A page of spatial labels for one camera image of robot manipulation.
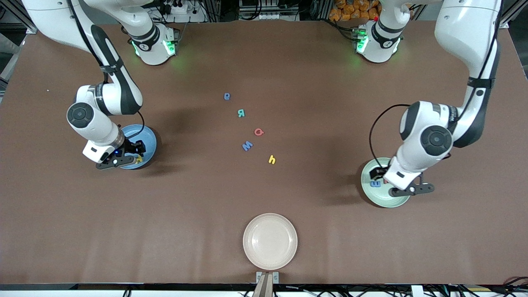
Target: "brown table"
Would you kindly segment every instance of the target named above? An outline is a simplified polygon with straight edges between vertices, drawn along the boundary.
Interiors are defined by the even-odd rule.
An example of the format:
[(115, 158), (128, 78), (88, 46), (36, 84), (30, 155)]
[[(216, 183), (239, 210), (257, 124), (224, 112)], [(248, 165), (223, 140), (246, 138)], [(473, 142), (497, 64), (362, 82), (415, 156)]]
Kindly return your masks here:
[[(66, 122), (77, 88), (101, 81), (97, 64), (29, 36), (0, 108), (0, 282), (251, 282), (259, 269), (242, 234), (265, 212), (297, 229), (297, 254), (280, 269), (286, 283), (485, 284), (528, 274), (528, 83), (507, 31), (484, 135), (426, 172), (436, 191), (395, 209), (361, 194), (381, 111), (462, 103), (467, 69), (433, 29), (411, 22), (399, 52), (372, 64), (322, 22), (191, 24), (179, 56), (152, 67), (119, 26), (106, 27), (161, 143), (151, 166), (103, 172)], [(376, 127), (379, 156), (400, 145), (402, 113)]]

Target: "green led light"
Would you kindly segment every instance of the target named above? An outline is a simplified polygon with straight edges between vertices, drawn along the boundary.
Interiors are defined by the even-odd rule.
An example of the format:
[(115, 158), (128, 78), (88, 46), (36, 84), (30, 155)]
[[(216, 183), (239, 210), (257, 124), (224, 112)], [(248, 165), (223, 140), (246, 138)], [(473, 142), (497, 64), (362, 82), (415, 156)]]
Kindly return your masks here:
[(132, 45), (134, 46), (134, 50), (136, 51), (136, 56), (139, 57), (139, 52), (137, 51), (136, 44), (132, 41)]
[(174, 55), (176, 51), (174, 50), (174, 44), (172, 42), (163, 41), (163, 45), (169, 55)]
[(365, 36), (363, 40), (357, 43), (357, 51), (363, 53), (365, 51), (366, 44), (369, 42), (369, 37)]

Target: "blue letter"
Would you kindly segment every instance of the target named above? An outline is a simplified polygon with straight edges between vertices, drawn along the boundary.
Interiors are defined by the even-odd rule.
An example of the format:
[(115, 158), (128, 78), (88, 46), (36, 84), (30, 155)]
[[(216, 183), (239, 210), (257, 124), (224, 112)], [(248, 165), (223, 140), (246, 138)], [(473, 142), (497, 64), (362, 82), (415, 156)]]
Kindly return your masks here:
[(253, 144), (249, 141), (246, 141), (246, 143), (242, 144), (242, 148), (247, 152), (251, 147), (253, 146)]

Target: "green plate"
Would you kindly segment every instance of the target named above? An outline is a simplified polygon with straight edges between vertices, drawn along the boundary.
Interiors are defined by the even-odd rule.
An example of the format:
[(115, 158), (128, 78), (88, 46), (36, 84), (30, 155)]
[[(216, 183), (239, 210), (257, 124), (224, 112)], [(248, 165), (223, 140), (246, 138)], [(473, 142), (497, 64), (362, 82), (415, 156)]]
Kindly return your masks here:
[[(387, 166), (389, 164), (389, 158), (378, 158), (382, 166)], [(398, 207), (407, 200), (410, 196), (403, 197), (392, 197), (389, 195), (389, 190), (393, 188), (393, 185), (389, 183), (383, 183), (383, 179), (379, 179), (381, 186), (379, 188), (371, 186), (370, 171), (378, 166), (376, 160), (372, 160), (365, 165), (363, 171), (361, 172), (361, 187), (366, 196), (374, 203), (381, 207), (393, 208)]]

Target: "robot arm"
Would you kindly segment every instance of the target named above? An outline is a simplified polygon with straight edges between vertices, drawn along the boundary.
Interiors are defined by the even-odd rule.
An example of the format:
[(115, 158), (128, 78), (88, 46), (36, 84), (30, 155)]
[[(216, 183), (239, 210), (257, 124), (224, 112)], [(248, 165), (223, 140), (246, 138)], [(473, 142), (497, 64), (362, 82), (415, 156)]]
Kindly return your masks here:
[(403, 144), (383, 176), (400, 190), (445, 158), (453, 146), (465, 147), (482, 135), (487, 103), (495, 81), (501, 1), (445, 0), (438, 16), (438, 43), (469, 69), (461, 107), (419, 101), (402, 116)]
[(153, 0), (84, 0), (115, 18), (132, 39), (136, 54), (148, 65), (158, 65), (175, 54), (174, 29), (154, 24), (142, 5)]
[(141, 141), (133, 144), (126, 139), (121, 129), (108, 118), (110, 115), (135, 114), (143, 104), (143, 97), (106, 33), (88, 19), (78, 0), (64, 3), (24, 0), (23, 3), (44, 35), (91, 52), (105, 77), (112, 81), (80, 87), (75, 103), (68, 109), (68, 123), (88, 140), (83, 154), (96, 163), (109, 165), (99, 165), (100, 169), (135, 161), (122, 157), (123, 164), (108, 164), (116, 154), (124, 156), (124, 153), (130, 152), (141, 155), (144, 147)]
[[(432, 4), (442, 0), (413, 0), (414, 4)], [(359, 26), (362, 41), (356, 51), (374, 63), (388, 61), (398, 50), (401, 33), (409, 22), (411, 13), (406, 6), (409, 0), (381, 0), (382, 12), (377, 21), (368, 21)]]

